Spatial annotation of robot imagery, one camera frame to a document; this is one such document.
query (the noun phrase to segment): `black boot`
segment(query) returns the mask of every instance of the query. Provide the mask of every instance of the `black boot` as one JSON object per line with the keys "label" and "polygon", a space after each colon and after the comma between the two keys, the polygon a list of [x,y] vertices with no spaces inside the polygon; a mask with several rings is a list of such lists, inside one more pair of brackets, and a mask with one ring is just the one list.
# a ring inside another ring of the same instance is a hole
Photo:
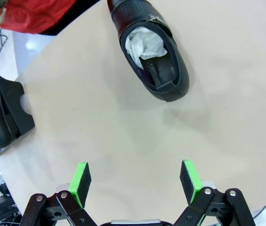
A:
{"label": "black boot", "polygon": [[32,116],[21,108],[23,94],[19,82],[0,77],[0,149],[35,126]]}
{"label": "black boot", "polygon": [[[108,0],[112,20],[118,31],[120,46],[127,61],[147,90],[156,98],[167,102],[185,96],[189,88],[186,66],[162,16],[146,0]],[[136,28],[144,27],[158,34],[167,54],[141,60],[138,67],[128,54],[125,42]]]}

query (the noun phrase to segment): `green gripper pad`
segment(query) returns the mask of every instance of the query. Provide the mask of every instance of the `green gripper pad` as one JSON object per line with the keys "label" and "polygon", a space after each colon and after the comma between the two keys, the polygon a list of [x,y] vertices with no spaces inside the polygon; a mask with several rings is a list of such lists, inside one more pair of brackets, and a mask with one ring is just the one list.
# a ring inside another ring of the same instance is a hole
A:
{"label": "green gripper pad", "polygon": [[197,171],[190,160],[183,160],[181,166],[180,180],[188,204],[190,204],[196,194],[201,190],[203,184],[197,174]]}
{"label": "green gripper pad", "polygon": [[73,175],[68,191],[76,199],[78,204],[84,208],[91,183],[91,176],[87,162],[81,162]]}

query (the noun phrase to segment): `bolt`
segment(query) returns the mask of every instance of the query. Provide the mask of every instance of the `bolt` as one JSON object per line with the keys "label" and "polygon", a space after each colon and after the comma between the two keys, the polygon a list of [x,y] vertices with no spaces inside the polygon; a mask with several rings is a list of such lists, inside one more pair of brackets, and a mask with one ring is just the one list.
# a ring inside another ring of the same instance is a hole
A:
{"label": "bolt", "polygon": [[236,196],[236,192],[235,192],[235,191],[233,191],[233,190],[232,190],[232,191],[230,191],[230,192],[229,192],[229,194],[230,194],[231,196]]}
{"label": "bolt", "polygon": [[38,195],[36,200],[39,202],[39,201],[41,201],[42,199],[43,199],[42,195]]}
{"label": "bolt", "polygon": [[211,194],[211,190],[209,188],[206,188],[204,192],[205,194]]}
{"label": "bolt", "polygon": [[63,192],[63,193],[61,194],[61,198],[65,199],[66,197],[67,197],[67,193],[66,193],[66,192]]}

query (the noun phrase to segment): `beige table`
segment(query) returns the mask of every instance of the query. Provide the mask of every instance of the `beige table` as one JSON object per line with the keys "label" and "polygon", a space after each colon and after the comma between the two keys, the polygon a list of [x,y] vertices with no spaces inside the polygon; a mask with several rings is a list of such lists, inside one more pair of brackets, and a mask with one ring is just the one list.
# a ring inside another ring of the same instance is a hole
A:
{"label": "beige table", "polygon": [[63,31],[21,75],[36,128],[0,155],[24,211],[88,161],[88,213],[174,222],[186,207],[179,180],[192,159],[219,190],[266,204],[266,0],[155,0],[190,74],[190,91],[165,103],[126,62],[102,0]]}

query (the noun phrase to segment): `shoe insole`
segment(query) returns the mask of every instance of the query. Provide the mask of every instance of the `shoe insole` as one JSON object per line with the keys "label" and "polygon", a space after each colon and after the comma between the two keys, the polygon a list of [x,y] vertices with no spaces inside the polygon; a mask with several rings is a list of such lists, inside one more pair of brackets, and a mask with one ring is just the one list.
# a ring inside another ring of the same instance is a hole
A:
{"label": "shoe insole", "polygon": [[175,70],[169,53],[161,57],[140,60],[144,71],[150,77],[150,81],[152,81],[152,85],[155,87],[176,80]]}

